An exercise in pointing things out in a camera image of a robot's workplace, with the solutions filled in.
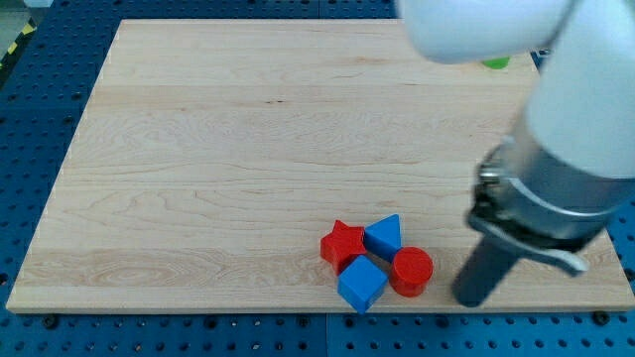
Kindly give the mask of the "dark grey cylindrical probe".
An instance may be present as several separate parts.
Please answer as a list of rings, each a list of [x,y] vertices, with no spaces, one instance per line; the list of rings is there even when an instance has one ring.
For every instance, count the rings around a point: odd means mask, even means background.
[[[452,282],[454,298],[466,307],[483,304],[518,261],[516,254],[484,235]]]

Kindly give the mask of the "silver tool flange mount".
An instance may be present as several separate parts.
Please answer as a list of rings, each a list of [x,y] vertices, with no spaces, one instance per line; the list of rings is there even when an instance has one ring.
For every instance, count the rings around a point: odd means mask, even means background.
[[[634,192],[633,178],[592,174],[557,158],[524,116],[481,162],[468,224],[502,248],[571,276],[588,269],[579,251]]]

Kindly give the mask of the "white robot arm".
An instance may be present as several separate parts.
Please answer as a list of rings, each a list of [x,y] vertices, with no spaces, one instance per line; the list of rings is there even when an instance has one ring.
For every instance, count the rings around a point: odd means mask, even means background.
[[[439,63],[547,50],[512,130],[480,163],[468,225],[481,241],[452,284],[482,304],[520,259],[576,276],[579,251],[634,193],[630,1],[402,1],[415,49]]]

